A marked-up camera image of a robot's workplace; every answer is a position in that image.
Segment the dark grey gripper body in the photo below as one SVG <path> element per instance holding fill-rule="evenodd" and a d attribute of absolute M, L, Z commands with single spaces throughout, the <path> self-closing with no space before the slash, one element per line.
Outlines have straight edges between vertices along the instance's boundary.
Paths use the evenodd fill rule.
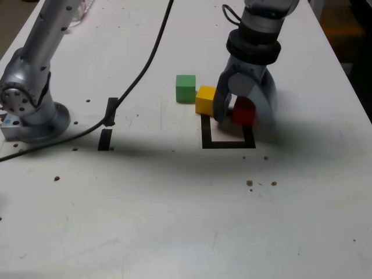
<path fill-rule="evenodd" d="M 226 68 L 223 71 L 223 79 L 229 80 L 262 80 L 267 68 L 265 65 L 255 65 L 244 62 L 230 55 Z"/>

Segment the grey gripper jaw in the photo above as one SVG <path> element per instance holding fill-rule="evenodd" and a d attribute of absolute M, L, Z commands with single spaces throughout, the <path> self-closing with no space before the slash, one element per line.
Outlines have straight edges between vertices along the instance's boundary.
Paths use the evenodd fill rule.
<path fill-rule="evenodd" d="M 248 98 L 253 102 L 256 113 L 264 124 L 274 124 L 277 90 L 268 70 L 252 71 L 248 75 L 236 73 L 230 77 L 228 87 L 233 95 Z"/>
<path fill-rule="evenodd" d="M 232 69 L 223 71 L 217 83 L 216 92 L 213 98 L 213 117 L 217 122 L 222 122 L 224 120 L 228 110 L 228 105 L 231 100 L 228 80 L 232 75 Z"/>

